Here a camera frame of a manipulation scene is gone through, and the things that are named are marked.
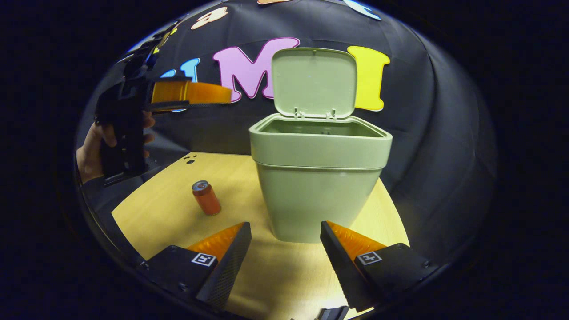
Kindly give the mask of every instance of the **trash can lid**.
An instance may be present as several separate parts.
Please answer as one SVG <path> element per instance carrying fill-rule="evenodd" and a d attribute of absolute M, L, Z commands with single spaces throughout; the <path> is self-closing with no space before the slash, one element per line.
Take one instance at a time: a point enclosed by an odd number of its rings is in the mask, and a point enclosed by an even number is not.
<path fill-rule="evenodd" d="M 347 118 L 354 111 L 356 59 L 322 48 L 288 48 L 273 55 L 273 94 L 286 117 Z"/>

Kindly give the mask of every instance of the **wooden table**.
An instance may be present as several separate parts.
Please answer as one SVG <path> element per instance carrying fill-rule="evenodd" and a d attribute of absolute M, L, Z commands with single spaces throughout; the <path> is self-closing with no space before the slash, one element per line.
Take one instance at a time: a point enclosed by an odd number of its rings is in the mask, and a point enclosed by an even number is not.
<path fill-rule="evenodd" d="M 198 180 L 212 185 L 222 206 L 218 215 L 206 216 L 197 205 L 191 188 Z M 135 190 L 113 216 L 145 259 L 168 245 L 187 247 L 249 221 L 253 239 L 226 306 L 232 313 L 258 320 L 313 320 L 322 308 L 347 305 L 322 244 L 282 242 L 271 233 L 249 155 L 191 152 Z M 409 244 L 379 179 L 350 229 L 385 245 Z M 357 314 L 350 309 L 346 319 Z"/>

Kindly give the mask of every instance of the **orange can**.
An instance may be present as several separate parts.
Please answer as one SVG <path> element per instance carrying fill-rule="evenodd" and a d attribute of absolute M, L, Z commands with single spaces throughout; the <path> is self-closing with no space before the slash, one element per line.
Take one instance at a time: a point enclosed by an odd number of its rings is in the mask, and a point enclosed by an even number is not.
<path fill-rule="evenodd" d="M 192 193 L 206 215 L 217 215 L 221 211 L 219 200 L 217 200 L 211 184 L 207 181 L 200 180 L 194 183 L 192 186 Z"/>

